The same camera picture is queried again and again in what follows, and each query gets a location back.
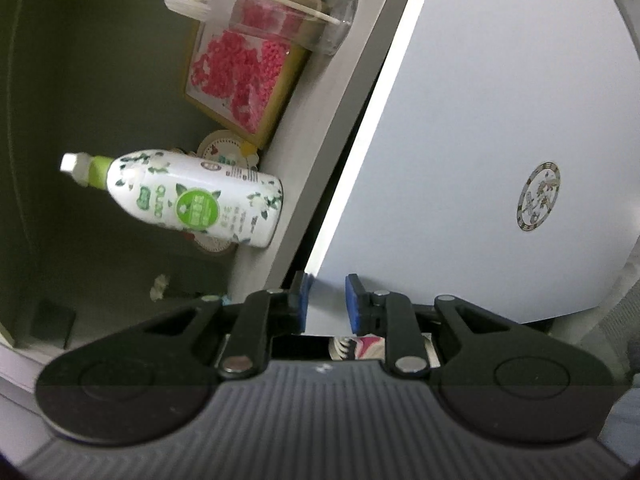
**plastic bottle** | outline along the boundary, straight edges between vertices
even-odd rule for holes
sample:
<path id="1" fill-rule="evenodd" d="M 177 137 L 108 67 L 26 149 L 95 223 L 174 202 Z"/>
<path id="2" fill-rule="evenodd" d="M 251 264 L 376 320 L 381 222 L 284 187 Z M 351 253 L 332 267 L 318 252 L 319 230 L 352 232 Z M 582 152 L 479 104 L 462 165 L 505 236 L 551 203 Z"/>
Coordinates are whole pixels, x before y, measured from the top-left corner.
<path id="1" fill-rule="evenodd" d="M 266 247 L 282 206 L 271 175 L 165 150 L 117 159 L 66 153 L 60 171 L 81 186 L 106 189 L 127 213 L 167 229 Z"/>

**shelf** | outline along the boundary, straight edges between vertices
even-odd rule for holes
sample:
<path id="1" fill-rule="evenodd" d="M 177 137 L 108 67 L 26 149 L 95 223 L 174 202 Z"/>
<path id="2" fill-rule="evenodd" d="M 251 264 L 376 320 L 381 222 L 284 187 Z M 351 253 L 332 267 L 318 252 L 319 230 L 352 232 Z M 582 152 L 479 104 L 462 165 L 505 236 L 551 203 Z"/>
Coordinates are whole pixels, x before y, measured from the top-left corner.
<path id="1" fill-rule="evenodd" d="M 271 245 L 240 247 L 228 293 L 243 301 L 279 287 L 378 75 L 407 0 L 358 0 L 334 57 L 311 56 L 260 170 L 280 178 L 284 204 Z"/>

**blue gripper pad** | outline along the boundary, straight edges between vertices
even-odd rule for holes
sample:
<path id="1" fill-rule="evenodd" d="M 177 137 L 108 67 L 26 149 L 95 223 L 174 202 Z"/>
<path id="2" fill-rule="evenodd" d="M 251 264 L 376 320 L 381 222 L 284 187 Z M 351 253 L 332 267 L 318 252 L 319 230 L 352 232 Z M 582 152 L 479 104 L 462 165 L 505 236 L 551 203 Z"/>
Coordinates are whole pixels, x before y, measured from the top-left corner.
<path id="1" fill-rule="evenodd" d="M 314 281 L 314 277 L 311 274 L 305 273 L 302 277 L 302 283 L 300 284 L 299 299 L 298 299 L 298 315 L 300 320 L 300 332 L 306 330 L 306 312 L 309 308 L 309 290 Z"/>
<path id="2" fill-rule="evenodd" d="M 360 329 L 360 305 L 358 303 L 358 293 L 353 288 L 353 283 L 351 283 L 349 276 L 344 279 L 344 300 L 347 304 L 351 331 L 357 334 Z"/>

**green bottle neck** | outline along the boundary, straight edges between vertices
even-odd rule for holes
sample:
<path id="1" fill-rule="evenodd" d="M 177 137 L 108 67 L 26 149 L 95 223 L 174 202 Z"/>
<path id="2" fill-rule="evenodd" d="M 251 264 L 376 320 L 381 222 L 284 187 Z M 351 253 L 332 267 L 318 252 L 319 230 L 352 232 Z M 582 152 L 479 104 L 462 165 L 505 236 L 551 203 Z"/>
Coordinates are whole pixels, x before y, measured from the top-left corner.
<path id="1" fill-rule="evenodd" d="M 113 162 L 108 156 L 94 156 L 89 165 L 89 186 L 97 189 L 107 189 L 107 172 Z"/>

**green label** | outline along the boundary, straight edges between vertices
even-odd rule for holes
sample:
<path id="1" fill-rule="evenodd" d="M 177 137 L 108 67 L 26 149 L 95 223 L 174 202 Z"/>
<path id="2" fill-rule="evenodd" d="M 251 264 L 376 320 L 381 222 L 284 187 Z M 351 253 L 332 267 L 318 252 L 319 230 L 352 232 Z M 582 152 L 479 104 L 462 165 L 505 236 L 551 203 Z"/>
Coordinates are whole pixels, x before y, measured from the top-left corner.
<path id="1" fill-rule="evenodd" d="M 190 189 L 178 197 L 175 212 L 188 228 L 202 231 L 218 220 L 218 202 L 207 191 Z"/>
<path id="2" fill-rule="evenodd" d="M 149 209 L 150 198 L 151 190 L 146 186 L 140 186 L 140 195 L 138 196 L 138 200 L 136 200 L 136 204 L 138 204 L 138 207 L 142 209 L 142 211 Z"/>

